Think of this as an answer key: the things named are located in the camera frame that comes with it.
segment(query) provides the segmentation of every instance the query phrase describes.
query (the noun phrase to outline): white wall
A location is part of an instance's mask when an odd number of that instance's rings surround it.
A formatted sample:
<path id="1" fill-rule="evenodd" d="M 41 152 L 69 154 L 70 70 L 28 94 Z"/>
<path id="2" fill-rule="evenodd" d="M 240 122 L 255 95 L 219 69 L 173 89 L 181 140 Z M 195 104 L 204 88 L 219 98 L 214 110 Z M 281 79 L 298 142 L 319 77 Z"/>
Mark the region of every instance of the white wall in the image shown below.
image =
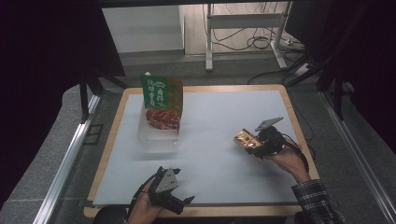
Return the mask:
<path id="1" fill-rule="evenodd" d="M 118 53 L 184 49 L 179 6 L 103 8 Z"/>

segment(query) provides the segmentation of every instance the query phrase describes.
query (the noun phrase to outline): white board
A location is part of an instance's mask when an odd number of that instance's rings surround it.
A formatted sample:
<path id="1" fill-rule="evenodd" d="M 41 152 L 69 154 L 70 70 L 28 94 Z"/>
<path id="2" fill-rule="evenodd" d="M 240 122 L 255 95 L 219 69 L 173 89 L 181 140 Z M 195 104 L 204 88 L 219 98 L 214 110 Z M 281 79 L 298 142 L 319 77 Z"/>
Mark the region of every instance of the white board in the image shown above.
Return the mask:
<path id="1" fill-rule="evenodd" d="M 94 205 L 129 204 L 157 169 L 179 168 L 181 200 L 193 204 L 295 203 L 296 182 L 271 161 L 258 162 L 233 142 L 243 129 L 283 117 L 274 126 L 295 141 L 279 91 L 185 92 L 178 151 L 148 153 L 137 140 L 143 95 L 131 94 L 125 106 Z"/>

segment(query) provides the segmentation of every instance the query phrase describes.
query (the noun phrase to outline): red food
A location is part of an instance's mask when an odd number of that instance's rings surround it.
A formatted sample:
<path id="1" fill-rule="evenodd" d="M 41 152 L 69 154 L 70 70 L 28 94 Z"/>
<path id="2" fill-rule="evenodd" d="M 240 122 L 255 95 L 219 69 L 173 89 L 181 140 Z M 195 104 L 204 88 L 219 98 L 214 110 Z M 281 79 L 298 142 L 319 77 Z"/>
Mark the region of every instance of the red food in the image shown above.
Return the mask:
<path id="1" fill-rule="evenodd" d="M 175 112 L 164 109 L 149 109 L 146 111 L 148 124 L 161 130 L 178 130 L 180 118 Z"/>

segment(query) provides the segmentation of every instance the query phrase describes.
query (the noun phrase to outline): metal frame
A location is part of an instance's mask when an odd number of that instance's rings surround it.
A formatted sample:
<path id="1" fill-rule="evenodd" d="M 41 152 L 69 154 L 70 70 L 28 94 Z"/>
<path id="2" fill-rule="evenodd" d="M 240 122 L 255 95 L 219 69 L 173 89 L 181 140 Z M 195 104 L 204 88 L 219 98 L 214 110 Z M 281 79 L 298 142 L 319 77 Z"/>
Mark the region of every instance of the metal frame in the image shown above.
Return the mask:
<path id="1" fill-rule="evenodd" d="M 212 15 L 212 5 L 207 4 L 206 20 L 206 71 L 213 70 L 212 29 L 233 28 L 266 28 L 277 27 L 276 38 L 271 41 L 271 48 L 276 56 L 280 69 L 286 69 L 286 63 L 279 49 L 279 41 L 285 28 L 291 2 L 288 2 L 282 13 Z"/>
<path id="2" fill-rule="evenodd" d="M 388 223 L 396 223 L 396 210 L 393 204 L 393 201 L 389 197 L 388 193 L 382 186 L 381 182 L 376 178 L 375 173 L 373 172 L 370 164 L 364 158 L 363 154 L 359 150 L 358 144 L 353 138 L 352 134 L 349 132 L 346 124 L 339 119 L 336 112 L 332 109 L 332 99 L 330 99 L 327 93 L 322 91 L 319 92 L 320 97 L 325 104 L 332 121 L 334 122 L 338 132 L 346 143 L 346 147 L 349 150 L 350 155 L 353 160 L 356 162 L 359 170 L 361 171 L 361 175 L 367 183 L 370 191 L 373 193 L 379 208 L 383 212 L 385 218 Z"/>
<path id="3" fill-rule="evenodd" d="M 49 191 L 46 197 L 44 198 L 44 201 L 41 204 L 40 209 L 38 210 L 38 213 L 35 217 L 35 221 L 33 222 L 34 224 L 39 224 L 39 223 L 44 224 L 50 220 L 50 216 L 52 215 L 52 212 L 58 201 L 59 195 L 62 192 L 64 183 L 66 182 L 66 179 L 70 173 L 74 161 L 76 160 L 77 154 L 81 148 L 84 136 L 91 124 L 92 114 L 95 111 L 99 103 L 99 100 L 100 97 L 96 95 L 94 95 L 91 98 L 89 104 L 90 115 L 88 116 L 88 119 L 85 121 L 85 123 L 81 123 L 78 125 L 78 128 L 76 130 L 75 135 L 73 136 L 70 146 L 67 149 L 66 154 L 64 155 L 64 159 L 61 163 L 61 166 L 59 167 L 59 170 L 56 173 L 56 176 L 54 177 L 52 184 L 49 187 Z"/>

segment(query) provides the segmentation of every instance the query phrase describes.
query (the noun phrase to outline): black wall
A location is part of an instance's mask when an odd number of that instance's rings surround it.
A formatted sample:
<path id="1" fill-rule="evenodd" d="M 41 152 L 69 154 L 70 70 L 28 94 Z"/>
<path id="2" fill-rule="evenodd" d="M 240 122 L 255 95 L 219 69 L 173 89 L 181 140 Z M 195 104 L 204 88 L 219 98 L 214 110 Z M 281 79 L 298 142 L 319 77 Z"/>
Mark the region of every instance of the black wall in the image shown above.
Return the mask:
<path id="1" fill-rule="evenodd" d="M 124 76 L 101 8 L 0 3 L 0 204 L 40 149 L 80 76 Z"/>

